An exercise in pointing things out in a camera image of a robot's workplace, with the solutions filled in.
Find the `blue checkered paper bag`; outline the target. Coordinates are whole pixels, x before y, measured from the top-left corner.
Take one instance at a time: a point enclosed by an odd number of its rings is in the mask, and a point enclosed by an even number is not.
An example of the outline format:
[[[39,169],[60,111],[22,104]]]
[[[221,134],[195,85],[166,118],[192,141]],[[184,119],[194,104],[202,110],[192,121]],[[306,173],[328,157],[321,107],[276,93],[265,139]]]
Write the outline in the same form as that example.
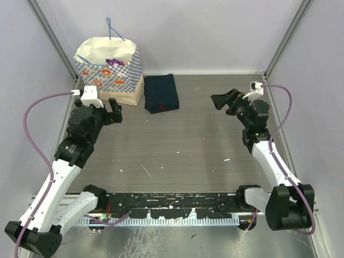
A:
[[[136,43],[116,33],[106,18],[109,29],[106,37],[84,41],[74,54],[77,70],[85,85],[96,85],[100,99],[115,98],[117,102],[136,106],[143,94],[144,79]],[[127,62],[125,66],[108,66],[106,59]]]

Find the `dark navy cloth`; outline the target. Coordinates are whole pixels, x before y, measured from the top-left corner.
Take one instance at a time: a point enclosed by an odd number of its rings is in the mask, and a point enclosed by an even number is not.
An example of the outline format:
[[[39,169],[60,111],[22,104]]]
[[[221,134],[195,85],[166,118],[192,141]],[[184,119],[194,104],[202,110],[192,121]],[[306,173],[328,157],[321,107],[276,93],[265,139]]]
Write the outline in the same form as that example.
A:
[[[180,108],[173,74],[146,76],[144,84],[145,109],[151,114]]]

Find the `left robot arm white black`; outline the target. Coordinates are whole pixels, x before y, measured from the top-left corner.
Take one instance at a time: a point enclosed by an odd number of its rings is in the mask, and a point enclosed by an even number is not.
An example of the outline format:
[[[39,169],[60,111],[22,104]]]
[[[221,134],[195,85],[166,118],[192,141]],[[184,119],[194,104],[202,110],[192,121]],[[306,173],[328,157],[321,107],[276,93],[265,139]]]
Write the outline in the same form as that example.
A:
[[[92,184],[67,207],[58,207],[69,186],[85,166],[94,145],[106,125],[121,123],[122,107],[109,99],[111,111],[105,107],[86,106],[76,100],[68,120],[67,136],[59,144],[47,176],[38,195],[18,221],[10,221],[5,233],[23,248],[42,257],[52,257],[63,236],[87,213],[101,213],[108,206],[106,190]]]

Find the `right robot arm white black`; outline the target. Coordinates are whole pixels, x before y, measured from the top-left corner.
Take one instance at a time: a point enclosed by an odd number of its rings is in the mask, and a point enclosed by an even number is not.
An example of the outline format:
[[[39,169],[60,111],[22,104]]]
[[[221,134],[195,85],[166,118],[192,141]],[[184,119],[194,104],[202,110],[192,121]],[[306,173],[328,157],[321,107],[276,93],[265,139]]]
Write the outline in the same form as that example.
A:
[[[260,187],[240,186],[235,199],[238,209],[247,212],[254,207],[263,212],[273,231],[311,234],[315,229],[314,189],[303,184],[279,155],[267,129],[269,104],[263,100],[251,101],[237,89],[211,95],[211,99],[217,110],[227,105],[226,114],[237,117],[243,124],[243,144],[259,162],[272,187],[272,192],[267,193]]]

